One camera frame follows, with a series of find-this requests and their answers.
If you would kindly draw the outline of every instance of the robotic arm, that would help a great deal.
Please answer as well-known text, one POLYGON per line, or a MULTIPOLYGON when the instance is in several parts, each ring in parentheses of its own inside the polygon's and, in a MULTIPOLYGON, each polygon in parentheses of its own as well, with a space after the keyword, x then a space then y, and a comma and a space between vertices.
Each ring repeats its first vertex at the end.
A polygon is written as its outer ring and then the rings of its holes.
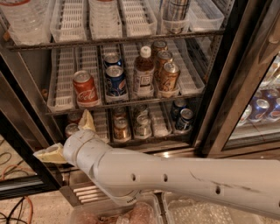
POLYGON ((277 160, 155 157, 112 148, 89 129, 66 140, 63 156, 119 205, 156 189, 280 219, 277 160))

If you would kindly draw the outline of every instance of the beer can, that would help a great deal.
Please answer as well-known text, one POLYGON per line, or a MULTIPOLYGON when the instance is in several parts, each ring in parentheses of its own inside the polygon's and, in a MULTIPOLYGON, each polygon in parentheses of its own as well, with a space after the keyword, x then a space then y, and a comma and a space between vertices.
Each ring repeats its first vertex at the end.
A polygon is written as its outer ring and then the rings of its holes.
POLYGON ((149 114, 148 106, 145 104, 137 104, 133 110, 133 121, 137 121, 139 116, 147 116, 149 114))
POLYGON ((117 140, 125 140, 131 136, 128 120, 125 118, 117 118, 114 120, 114 138, 117 140))
POLYGON ((270 104, 264 99, 258 99, 254 101, 252 105, 252 113, 248 119, 252 123, 260 122, 263 119, 263 115, 268 111, 270 104))
POLYGON ((147 115, 140 115, 137 118, 135 135, 143 138, 151 136, 151 119, 147 115))
MULTIPOLYGON (((186 18, 186 13, 190 7, 190 0, 170 0, 168 5, 168 21, 180 21, 186 18)), ((183 31, 184 27, 176 25, 169 29, 169 32, 178 34, 183 31)))
POLYGON ((237 123, 237 126, 242 126, 246 122, 246 119, 249 117, 251 113, 252 113, 252 106, 248 105, 245 111, 243 112, 239 122, 237 123))
POLYGON ((172 91, 180 75, 180 68, 174 62, 166 62, 160 73, 159 90, 169 92, 172 91))
POLYGON ((266 119, 275 122, 280 119, 280 98, 274 100, 266 113, 266 119))
POLYGON ((111 66, 123 66, 121 55, 117 52, 106 53, 103 58, 103 65, 105 68, 111 66))
POLYGON ((77 123, 69 123, 65 127, 65 136, 66 138, 69 138, 73 133, 77 132, 79 130, 77 123))
POLYGON ((173 54, 170 51, 160 51, 157 53, 157 57, 155 58, 155 72, 154 72, 154 77, 156 81, 160 81, 160 73, 161 70, 164 67, 164 64, 166 62, 172 62, 173 61, 173 54))
POLYGON ((150 49, 151 49, 150 56, 154 60, 157 57, 158 52, 163 51, 163 50, 167 51, 167 49, 168 49, 167 42, 164 40, 156 40, 151 44, 150 49))
POLYGON ((171 105, 171 118, 173 121, 176 121, 178 119, 178 116, 182 109, 186 108, 186 100, 185 99, 177 99, 173 101, 171 105))
POLYGON ((73 86, 77 94, 79 107, 93 107, 98 102, 97 89, 94 77, 85 70, 76 72, 73 75, 73 86))
POLYGON ((82 113, 71 113, 67 115, 68 123, 79 123, 81 120, 82 113))
POLYGON ((126 94, 126 78, 123 68, 109 66, 106 69, 107 95, 120 96, 126 94))
POLYGON ((113 118, 127 118, 125 107, 113 108, 113 118))
POLYGON ((189 108, 183 108, 175 123, 176 130, 188 130, 193 121, 193 112, 189 108))

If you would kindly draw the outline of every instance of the bottle cap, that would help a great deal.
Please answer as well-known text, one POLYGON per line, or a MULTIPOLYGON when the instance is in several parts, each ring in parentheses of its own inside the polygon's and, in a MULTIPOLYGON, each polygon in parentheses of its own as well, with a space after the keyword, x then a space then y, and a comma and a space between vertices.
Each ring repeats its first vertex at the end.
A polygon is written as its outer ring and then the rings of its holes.
POLYGON ((143 46, 140 51, 140 55, 143 58, 149 58, 151 56, 151 48, 149 46, 143 46))

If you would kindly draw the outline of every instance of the bottle label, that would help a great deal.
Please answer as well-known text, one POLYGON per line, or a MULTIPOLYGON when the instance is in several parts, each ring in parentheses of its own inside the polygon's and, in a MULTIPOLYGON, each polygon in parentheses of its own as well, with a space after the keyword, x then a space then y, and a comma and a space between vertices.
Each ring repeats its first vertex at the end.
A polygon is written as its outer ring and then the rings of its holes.
POLYGON ((150 71, 141 72, 134 70, 134 91, 151 91, 151 83, 154 69, 150 71))
POLYGON ((27 4, 30 0, 0 0, 1 5, 5 6, 17 6, 20 4, 27 4))

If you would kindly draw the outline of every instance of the white label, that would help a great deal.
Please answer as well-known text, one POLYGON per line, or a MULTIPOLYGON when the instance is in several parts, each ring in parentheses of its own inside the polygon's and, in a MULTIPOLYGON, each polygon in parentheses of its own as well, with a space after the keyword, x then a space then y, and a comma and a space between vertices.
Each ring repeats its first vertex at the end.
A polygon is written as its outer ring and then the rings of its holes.
POLYGON ((141 72, 134 70, 134 91, 151 91, 152 75, 154 69, 150 71, 141 72))

